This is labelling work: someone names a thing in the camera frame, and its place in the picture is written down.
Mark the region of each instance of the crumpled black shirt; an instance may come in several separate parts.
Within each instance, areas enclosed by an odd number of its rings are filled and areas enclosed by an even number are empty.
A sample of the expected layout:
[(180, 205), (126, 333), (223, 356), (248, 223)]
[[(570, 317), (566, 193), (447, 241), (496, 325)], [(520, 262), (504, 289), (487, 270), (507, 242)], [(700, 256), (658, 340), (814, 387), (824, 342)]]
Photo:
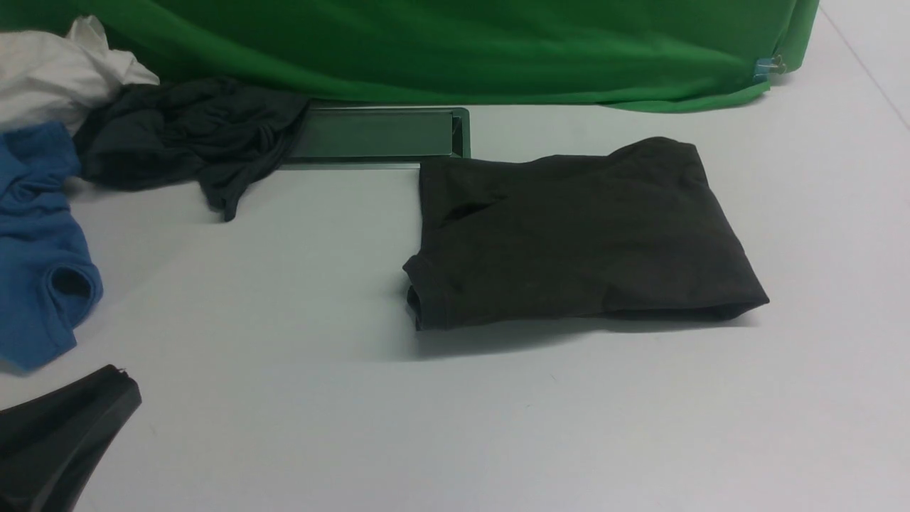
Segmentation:
[(81, 176), (121, 190), (196, 179), (209, 206), (232, 220), (249, 184), (299, 139), (308, 102), (224, 77), (126, 87), (73, 137)]

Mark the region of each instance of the green cloth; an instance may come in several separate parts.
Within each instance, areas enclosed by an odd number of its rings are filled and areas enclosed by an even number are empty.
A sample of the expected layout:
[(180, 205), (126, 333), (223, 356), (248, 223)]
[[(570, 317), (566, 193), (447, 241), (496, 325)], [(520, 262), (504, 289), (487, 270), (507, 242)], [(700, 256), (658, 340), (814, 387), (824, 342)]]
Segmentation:
[(0, 0), (0, 29), (79, 14), (162, 78), (229, 75), (381, 103), (607, 103), (678, 112), (803, 61), (818, 0)]

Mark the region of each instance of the black fabric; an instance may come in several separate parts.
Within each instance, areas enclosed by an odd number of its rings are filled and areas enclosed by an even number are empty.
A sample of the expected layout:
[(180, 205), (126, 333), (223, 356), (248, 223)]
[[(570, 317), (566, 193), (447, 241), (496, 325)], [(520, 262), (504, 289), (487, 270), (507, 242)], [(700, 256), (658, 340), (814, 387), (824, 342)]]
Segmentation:
[(298, 140), (307, 105), (294, 93), (222, 77), (131, 86), (93, 111), (73, 141), (82, 178), (122, 190), (197, 179), (228, 221), (249, 184), (271, 174)]
[(418, 329), (611, 316), (726, 320), (768, 303), (695, 146), (420, 167), (404, 266)]
[(101, 456), (141, 403), (136, 381), (108, 365), (0, 411), (0, 511), (73, 510)]

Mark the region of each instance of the clothing pile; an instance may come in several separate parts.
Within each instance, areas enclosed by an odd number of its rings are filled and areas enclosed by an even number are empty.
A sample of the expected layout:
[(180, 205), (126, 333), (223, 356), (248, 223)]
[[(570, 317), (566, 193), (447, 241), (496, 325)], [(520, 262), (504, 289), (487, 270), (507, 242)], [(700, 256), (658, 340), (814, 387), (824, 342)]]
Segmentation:
[(65, 179), (122, 190), (197, 180), (232, 220), (299, 139), (308, 104), (231, 78), (159, 85), (108, 48), (93, 16), (66, 37), (0, 34), (0, 359), (26, 371), (54, 360), (101, 298)]

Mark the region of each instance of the white table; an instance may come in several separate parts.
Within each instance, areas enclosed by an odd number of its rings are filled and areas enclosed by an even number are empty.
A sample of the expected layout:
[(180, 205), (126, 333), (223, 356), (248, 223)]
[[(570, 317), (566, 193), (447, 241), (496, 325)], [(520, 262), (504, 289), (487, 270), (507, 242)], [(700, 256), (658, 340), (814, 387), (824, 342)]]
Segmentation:
[(692, 115), (470, 109), (473, 155), (695, 143), (771, 297), (741, 321), (415, 334), (417, 171), (74, 192), (106, 295), (0, 407), (104, 364), (145, 402), (79, 512), (910, 509), (910, 133), (820, 18), (804, 69)]

